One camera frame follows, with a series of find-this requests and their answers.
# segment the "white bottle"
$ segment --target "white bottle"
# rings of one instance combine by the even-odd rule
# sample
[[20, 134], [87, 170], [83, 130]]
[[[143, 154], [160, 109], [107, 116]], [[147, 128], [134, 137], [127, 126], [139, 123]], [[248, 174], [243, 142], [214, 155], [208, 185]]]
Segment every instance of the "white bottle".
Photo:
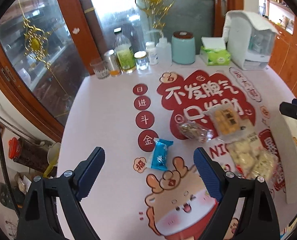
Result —
[[172, 47], [167, 38], [160, 38], [159, 43], [156, 44], [156, 52], [158, 63], [163, 66], [172, 66]]
[[146, 53], [148, 54], [148, 61], [150, 65], [156, 65], [158, 63], [157, 60], [157, 52], [154, 41], [148, 41], [145, 43], [146, 45]]

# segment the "pink cheek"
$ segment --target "pink cheek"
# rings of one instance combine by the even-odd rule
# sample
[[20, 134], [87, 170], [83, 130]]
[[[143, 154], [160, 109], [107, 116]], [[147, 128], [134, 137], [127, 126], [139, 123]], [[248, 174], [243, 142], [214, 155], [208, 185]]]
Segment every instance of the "pink cheek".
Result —
[[213, 198], [205, 194], [198, 197], [198, 201], [201, 205], [211, 205], [215, 203], [215, 200]]
[[179, 224], [180, 224], [180, 220], [179, 220], [178, 214], [169, 214], [165, 218], [163, 218], [163, 221], [162, 221], [162, 225], [166, 228], [178, 226]]

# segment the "silver can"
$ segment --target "silver can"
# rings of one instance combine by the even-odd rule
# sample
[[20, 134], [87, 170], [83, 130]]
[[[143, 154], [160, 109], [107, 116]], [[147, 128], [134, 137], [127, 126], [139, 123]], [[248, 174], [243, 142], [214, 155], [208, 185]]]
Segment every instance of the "silver can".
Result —
[[113, 77], [119, 76], [121, 74], [121, 68], [119, 60], [114, 53], [114, 50], [108, 50], [104, 53], [104, 63], [105, 66], [109, 69], [110, 75]]

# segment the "teal canister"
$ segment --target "teal canister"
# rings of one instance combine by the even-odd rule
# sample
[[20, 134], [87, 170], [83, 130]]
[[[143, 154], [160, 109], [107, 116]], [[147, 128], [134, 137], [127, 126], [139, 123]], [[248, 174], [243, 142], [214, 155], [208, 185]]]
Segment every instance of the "teal canister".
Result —
[[172, 60], [182, 65], [195, 62], [195, 39], [193, 33], [185, 31], [173, 33]]

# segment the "blue gripper pad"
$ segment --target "blue gripper pad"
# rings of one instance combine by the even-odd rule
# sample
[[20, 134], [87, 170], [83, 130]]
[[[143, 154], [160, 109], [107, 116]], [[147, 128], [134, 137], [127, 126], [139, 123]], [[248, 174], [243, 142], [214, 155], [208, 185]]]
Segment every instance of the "blue gripper pad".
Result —
[[205, 152], [203, 148], [197, 148], [194, 151], [194, 164], [207, 188], [208, 193], [212, 198], [215, 198], [217, 202], [220, 203], [223, 198], [220, 180], [213, 168], [210, 166], [206, 157], [203, 155], [202, 151]]
[[77, 165], [74, 170], [73, 184], [77, 188], [75, 196], [78, 201], [88, 196], [104, 162], [104, 150], [96, 147], [85, 161]]

